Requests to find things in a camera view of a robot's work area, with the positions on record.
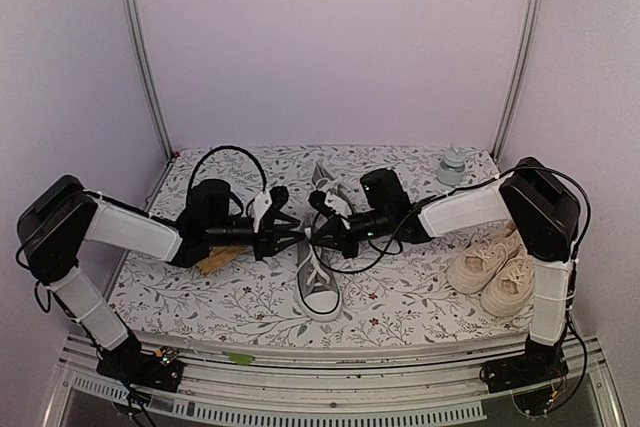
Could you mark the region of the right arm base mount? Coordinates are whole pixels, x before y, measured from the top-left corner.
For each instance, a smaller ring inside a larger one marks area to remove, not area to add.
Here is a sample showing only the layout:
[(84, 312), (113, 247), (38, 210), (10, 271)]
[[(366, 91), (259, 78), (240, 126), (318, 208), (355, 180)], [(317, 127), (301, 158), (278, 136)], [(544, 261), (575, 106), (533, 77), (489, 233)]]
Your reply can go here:
[(479, 379), (490, 393), (497, 393), (551, 381), (568, 372), (560, 343), (548, 346), (527, 338), (522, 354), (483, 363)]

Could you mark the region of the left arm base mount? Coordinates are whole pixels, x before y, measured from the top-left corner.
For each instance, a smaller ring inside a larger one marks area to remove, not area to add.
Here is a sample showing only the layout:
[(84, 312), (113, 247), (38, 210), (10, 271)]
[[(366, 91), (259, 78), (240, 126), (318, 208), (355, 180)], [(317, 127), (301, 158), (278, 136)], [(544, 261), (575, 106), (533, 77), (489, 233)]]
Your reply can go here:
[(176, 393), (182, 381), (185, 364), (179, 360), (165, 361), (165, 355), (144, 353), (140, 347), (124, 344), (113, 351), (98, 348), (97, 373), (115, 379), (125, 387), (140, 386)]

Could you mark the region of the grey sneaker with white laces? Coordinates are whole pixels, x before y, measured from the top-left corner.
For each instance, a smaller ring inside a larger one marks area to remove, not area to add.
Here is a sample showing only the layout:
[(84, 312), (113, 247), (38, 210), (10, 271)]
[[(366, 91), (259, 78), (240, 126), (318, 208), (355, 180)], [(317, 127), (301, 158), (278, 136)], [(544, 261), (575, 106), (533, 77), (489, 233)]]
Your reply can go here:
[(334, 321), (342, 309), (342, 296), (334, 276), (327, 268), (328, 258), (322, 249), (314, 252), (309, 240), (311, 227), (302, 228), (304, 238), (297, 244), (296, 300), (302, 312), (313, 321)]

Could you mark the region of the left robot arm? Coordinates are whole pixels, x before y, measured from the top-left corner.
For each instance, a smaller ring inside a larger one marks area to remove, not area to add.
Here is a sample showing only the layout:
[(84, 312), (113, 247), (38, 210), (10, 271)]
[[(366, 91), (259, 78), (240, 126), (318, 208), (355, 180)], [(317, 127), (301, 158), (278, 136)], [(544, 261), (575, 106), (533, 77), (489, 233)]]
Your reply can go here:
[[(148, 359), (131, 344), (126, 324), (81, 270), (88, 244), (109, 246), (190, 268), (214, 247), (249, 247), (256, 260), (273, 257), (303, 237), (299, 220), (283, 213), (286, 187), (259, 192), (242, 206), (228, 182), (208, 179), (187, 191), (174, 220), (153, 216), (64, 175), (17, 220), (19, 253), (32, 276), (50, 290), (94, 341), (111, 351), (111, 366), (128, 381), (148, 373)], [(239, 207), (232, 212), (233, 206)]]

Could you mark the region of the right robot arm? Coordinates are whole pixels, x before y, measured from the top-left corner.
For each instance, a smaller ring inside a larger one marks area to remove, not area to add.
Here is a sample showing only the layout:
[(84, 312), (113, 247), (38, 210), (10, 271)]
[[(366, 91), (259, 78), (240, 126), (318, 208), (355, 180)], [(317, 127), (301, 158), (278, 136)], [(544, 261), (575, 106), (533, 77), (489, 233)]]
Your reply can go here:
[(310, 205), (326, 219), (321, 227), (313, 228), (310, 242), (350, 259), (358, 256), (360, 243), (369, 239), (388, 236), (402, 243), (422, 244), (481, 224), (512, 221), (533, 260), (529, 339), (538, 344), (518, 359), (516, 369), (524, 382), (537, 383), (556, 364), (550, 347), (565, 332), (579, 245), (590, 219), (589, 210), (566, 187), (568, 180), (563, 173), (526, 157), (480, 184), (413, 202), (396, 173), (381, 168), (360, 180), (370, 207), (366, 212), (351, 212), (330, 183), (310, 194)]

